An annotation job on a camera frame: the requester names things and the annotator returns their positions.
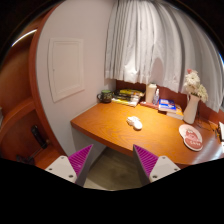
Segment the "gripper purple padded right finger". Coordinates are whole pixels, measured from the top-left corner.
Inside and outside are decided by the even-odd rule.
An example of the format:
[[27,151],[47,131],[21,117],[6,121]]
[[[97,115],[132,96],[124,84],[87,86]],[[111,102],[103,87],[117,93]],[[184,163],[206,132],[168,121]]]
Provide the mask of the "gripper purple padded right finger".
[[180,170],[167,156],[158,157],[137,145],[133,146],[133,156],[143,186]]

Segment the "gripper purple padded left finger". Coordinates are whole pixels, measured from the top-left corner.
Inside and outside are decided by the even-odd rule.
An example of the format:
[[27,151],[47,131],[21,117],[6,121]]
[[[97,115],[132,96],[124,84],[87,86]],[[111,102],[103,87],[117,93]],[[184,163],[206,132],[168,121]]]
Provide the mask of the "gripper purple padded left finger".
[[92,162],[92,145],[89,145],[69,157],[59,156],[46,171],[67,181],[83,186]]

